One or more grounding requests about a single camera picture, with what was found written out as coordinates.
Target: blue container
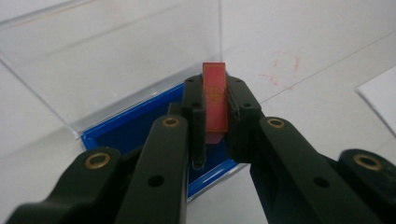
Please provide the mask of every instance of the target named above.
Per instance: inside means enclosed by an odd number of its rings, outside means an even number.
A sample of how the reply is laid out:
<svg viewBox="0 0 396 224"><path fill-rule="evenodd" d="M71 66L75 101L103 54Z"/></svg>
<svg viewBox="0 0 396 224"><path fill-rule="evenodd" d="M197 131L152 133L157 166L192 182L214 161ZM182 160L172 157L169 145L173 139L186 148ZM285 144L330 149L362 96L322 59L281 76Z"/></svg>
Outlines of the blue container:
<svg viewBox="0 0 396 224"><path fill-rule="evenodd" d="M169 103L181 102L182 94L183 85L180 84L90 128L81 137L85 148L114 147L125 154L141 146L146 142L154 120L167 114ZM197 195L236 165L236 162L228 159L224 141L217 145L206 145L205 168L195 171L190 166L188 197Z"/></svg>

